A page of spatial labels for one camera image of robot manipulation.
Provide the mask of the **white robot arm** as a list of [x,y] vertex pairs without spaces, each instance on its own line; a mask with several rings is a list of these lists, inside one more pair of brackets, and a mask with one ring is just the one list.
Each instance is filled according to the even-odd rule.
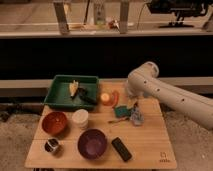
[[148,93],[205,129],[213,130],[213,99],[160,81],[158,75],[159,68],[154,62],[143,63],[128,74],[127,94],[137,97],[142,92]]

